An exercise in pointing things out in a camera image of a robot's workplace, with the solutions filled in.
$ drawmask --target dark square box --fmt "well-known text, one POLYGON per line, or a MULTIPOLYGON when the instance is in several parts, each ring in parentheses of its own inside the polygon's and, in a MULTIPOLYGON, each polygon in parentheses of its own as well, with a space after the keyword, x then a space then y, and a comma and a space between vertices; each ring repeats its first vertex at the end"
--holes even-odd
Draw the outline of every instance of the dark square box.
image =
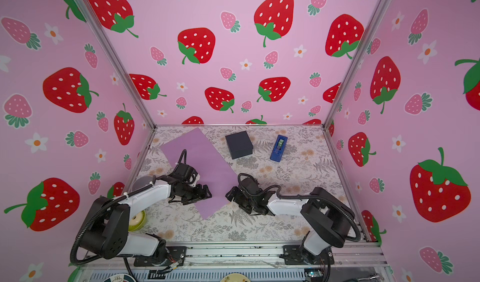
POLYGON ((225 139, 232 159, 251 155, 254 152, 254 145, 250 141, 247 131, 227 135, 225 139))

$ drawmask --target strawberry wallpaper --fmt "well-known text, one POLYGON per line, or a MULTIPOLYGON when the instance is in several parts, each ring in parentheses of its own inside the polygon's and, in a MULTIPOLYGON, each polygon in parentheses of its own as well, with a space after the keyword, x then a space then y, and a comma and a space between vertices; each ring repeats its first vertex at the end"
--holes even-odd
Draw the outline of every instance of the strawberry wallpaper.
POLYGON ((122 193, 143 119, 73 0, 0 0, 2 275, 67 281, 92 202, 122 193))
POLYGON ((325 120, 377 0, 88 2, 157 124, 302 124, 325 120))
POLYGON ((473 281, 479 0, 393 0, 329 132, 396 281, 473 281))

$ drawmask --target purple sheet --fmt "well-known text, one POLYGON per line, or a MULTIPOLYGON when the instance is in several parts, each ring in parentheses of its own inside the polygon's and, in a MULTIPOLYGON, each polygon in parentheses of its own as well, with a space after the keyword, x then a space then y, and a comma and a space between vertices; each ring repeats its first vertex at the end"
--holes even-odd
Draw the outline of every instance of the purple sheet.
POLYGON ((200 174, 198 183, 207 184, 212 193, 211 198, 195 203, 203 219, 229 203, 225 194, 238 184, 237 174, 199 128, 165 143, 160 148, 172 167, 178 162, 182 150, 187 150, 187 164, 200 174))

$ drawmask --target floral tablecloth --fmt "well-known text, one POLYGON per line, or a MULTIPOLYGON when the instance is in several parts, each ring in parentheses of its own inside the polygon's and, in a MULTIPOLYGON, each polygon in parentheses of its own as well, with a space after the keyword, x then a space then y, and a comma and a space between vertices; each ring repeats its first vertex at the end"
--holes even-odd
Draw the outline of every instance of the floral tablecloth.
MULTIPOLYGON (((170 173, 172 167, 160 146, 192 129, 195 127, 159 127, 138 177, 170 173)), ((201 126, 200 130, 236 173, 251 174, 261 188, 280 184, 284 194, 307 194, 320 186, 349 206, 320 127, 201 126), (232 160, 225 135, 245 130, 254 153, 232 160), (270 160, 278 134, 288 137, 280 163, 270 160)), ((146 213, 147 223, 139 232, 157 234, 167 241, 290 241, 301 240, 310 229, 303 217, 250 216, 235 203, 205 220, 193 204, 169 204, 167 200, 148 207, 146 213)))

